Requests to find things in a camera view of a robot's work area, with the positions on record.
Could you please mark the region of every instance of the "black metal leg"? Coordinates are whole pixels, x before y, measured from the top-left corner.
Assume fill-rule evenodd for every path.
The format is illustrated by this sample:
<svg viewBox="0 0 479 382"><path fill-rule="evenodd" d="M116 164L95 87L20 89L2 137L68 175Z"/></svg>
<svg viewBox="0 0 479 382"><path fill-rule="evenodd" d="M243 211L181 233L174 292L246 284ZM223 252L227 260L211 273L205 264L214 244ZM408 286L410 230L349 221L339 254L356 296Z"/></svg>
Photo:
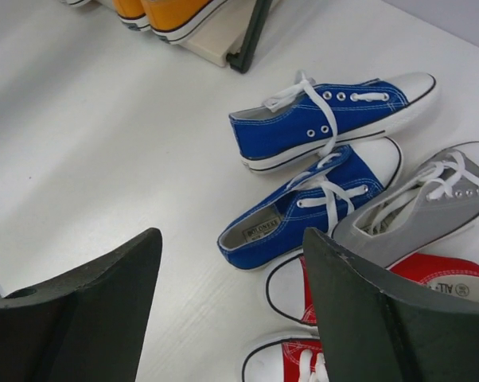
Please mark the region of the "black metal leg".
<svg viewBox="0 0 479 382"><path fill-rule="evenodd" d="M241 50L239 53L229 53L227 55L228 63L237 72L246 73L251 67L264 24L270 14L271 3L272 0L257 0L255 2Z"/></svg>

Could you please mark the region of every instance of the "printed label inside shoe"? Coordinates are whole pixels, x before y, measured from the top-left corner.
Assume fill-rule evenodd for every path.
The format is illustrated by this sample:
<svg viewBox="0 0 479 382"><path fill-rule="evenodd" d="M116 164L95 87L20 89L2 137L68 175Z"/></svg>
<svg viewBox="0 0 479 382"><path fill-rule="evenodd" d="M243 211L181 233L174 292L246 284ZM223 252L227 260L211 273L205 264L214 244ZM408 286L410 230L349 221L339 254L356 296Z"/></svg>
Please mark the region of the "printed label inside shoe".
<svg viewBox="0 0 479 382"><path fill-rule="evenodd" d="M455 297L479 302L479 277L469 275L446 275L425 284L432 290Z"/></svg>
<svg viewBox="0 0 479 382"><path fill-rule="evenodd" d="M254 227L250 227L243 231L243 236L247 243L262 239L264 236L268 236L272 233L279 225L282 220L279 216L273 216L271 219L257 224Z"/></svg>

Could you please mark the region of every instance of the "shoe rack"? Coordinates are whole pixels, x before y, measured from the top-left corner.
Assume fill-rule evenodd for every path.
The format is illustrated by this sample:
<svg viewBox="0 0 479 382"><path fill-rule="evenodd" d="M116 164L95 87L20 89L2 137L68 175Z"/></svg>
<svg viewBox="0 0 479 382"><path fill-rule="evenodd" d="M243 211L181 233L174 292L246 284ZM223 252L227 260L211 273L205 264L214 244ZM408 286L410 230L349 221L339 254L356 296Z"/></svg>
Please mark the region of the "shoe rack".
<svg viewBox="0 0 479 382"><path fill-rule="evenodd" d="M114 10L112 0L97 1ZM229 0L181 46L215 65L225 67L230 63L232 68L245 73L250 67L267 15L279 2Z"/></svg>

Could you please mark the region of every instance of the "blue sneaker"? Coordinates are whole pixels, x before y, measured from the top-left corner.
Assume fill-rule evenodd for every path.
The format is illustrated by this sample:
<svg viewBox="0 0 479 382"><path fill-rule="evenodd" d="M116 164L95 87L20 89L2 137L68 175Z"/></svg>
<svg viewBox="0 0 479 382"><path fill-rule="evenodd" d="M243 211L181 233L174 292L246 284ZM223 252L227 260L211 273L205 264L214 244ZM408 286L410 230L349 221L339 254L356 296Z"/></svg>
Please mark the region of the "blue sneaker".
<svg viewBox="0 0 479 382"><path fill-rule="evenodd" d="M438 98L433 76L410 73L357 85L315 85L304 72L263 106L229 115L243 163L275 170L335 145L400 131Z"/></svg>
<svg viewBox="0 0 479 382"><path fill-rule="evenodd" d="M240 269L297 251L307 227L331 232L340 219L383 192L399 175L402 160L389 138L337 147L234 220L218 246Z"/></svg>

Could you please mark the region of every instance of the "beige shelf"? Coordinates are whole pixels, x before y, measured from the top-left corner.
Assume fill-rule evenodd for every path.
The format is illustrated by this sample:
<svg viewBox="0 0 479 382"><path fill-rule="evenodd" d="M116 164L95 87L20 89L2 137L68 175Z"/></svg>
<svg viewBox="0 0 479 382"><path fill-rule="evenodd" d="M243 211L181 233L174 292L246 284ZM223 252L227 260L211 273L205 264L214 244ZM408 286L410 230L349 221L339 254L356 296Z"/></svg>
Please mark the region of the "beige shelf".
<svg viewBox="0 0 479 382"><path fill-rule="evenodd" d="M97 1L114 9L112 0ZM271 9L279 2L273 0ZM181 45L213 64L226 66L227 54L237 53L241 48L254 5L255 0L229 0L220 12Z"/></svg>

